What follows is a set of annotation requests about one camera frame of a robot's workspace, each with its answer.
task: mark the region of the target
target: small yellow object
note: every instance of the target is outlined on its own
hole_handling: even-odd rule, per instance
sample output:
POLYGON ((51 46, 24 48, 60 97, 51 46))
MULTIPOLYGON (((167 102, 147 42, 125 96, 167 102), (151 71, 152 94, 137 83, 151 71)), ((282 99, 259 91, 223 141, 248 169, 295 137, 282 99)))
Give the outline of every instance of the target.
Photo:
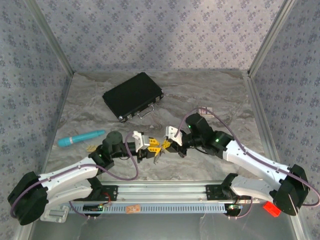
POLYGON ((139 213, 140 211, 141 211, 141 208, 139 204, 125 207, 126 214, 135 214, 135 213, 139 213))
POLYGON ((150 147, 158 147, 160 146, 160 142, 158 142, 155 138, 149 137, 150 147))
POLYGON ((87 153, 92 153, 97 149, 97 147, 98 147, 97 145, 89 145, 89 146, 86 147, 85 150, 86 150, 87 153))
POLYGON ((149 146, 149 147, 148 147, 148 150, 149 150, 149 152, 151 152, 151 153, 155 153, 154 156, 157 156, 157 155, 160 153, 160 151, 161 151, 161 147, 151 147, 151 146, 149 146))
POLYGON ((163 149, 167 149, 168 147, 170 147, 171 142, 169 142, 168 140, 164 140, 164 142, 162 143, 162 148, 163 149))

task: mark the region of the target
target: black briefcase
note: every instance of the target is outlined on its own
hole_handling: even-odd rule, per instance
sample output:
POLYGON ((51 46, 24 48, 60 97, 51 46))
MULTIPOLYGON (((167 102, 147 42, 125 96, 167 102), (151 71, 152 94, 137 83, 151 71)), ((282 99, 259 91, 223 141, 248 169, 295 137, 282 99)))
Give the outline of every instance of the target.
POLYGON ((153 104, 164 97, 162 89, 145 73, 141 72, 103 94, 105 104, 120 122, 138 115, 143 118, 155 109, 153 104), (141 115, 140 112, 151 110, 141 115))

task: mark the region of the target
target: patterned wallpaper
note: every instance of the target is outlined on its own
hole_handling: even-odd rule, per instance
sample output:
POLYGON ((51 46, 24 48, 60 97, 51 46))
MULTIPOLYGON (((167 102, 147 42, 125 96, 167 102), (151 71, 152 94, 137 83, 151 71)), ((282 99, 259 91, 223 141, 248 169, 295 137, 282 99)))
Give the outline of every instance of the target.
POLYGON ((16 224, 7 197, 41 169, 68 79, 22 0, 0 4, 0 239, 16 224))
MULTIPOLYGON (((320 190, 320 1, 297 2, 254 81, 280 158, 320 190)), ((320 239, 320 208, 307 212, 320 239)))
POLYGON ((75 72, 248 69, 283 0, 37 0, 75 72))

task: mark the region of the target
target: red tag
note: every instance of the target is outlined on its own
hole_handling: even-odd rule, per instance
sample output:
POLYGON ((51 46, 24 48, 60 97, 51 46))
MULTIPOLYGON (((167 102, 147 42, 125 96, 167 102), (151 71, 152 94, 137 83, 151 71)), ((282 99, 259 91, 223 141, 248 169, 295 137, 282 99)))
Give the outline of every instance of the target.
POLYGON ((278 217, 281 213, 281 210, 269 201, 266 202, 263 208, 274 217, 278 217))

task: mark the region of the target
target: marble surface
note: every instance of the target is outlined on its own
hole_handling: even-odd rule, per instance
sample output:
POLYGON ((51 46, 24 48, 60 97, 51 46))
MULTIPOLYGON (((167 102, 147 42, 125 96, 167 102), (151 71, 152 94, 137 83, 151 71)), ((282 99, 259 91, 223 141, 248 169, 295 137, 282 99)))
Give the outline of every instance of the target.
MULTIPOLYGON (((105 136, 58 147, 60 138, 94 130, 129 131, 163 141, 166 126, 178 127, 183 116, 197 106, 213 107, 248 148, 264 154, 254 114, 244 86, 244 71, 148 71, 146 72, 164 91, 164 97, 155 111, 143 119, 134 117, 120 123, 103 101, 104 92, 130 79, 138 72, 75 73, 59 122, 46 172, 51 172, 80 161, 88 153, 88 145, 99 145, 105 136)), ((215 118, 207 119, 214 130, 227 131, 215 118)), ((154 163, 144 159, 139 165, 138 180, 223 180, 228 173, 254 177, 243 168, 190 149, 187 157, 163 154, 154 163)), ((135 168, 131 160, 115 159, 110 170, 121 177, 132 177, 135 168)), ((104 173, 101 180, 115 181, 104 173)))

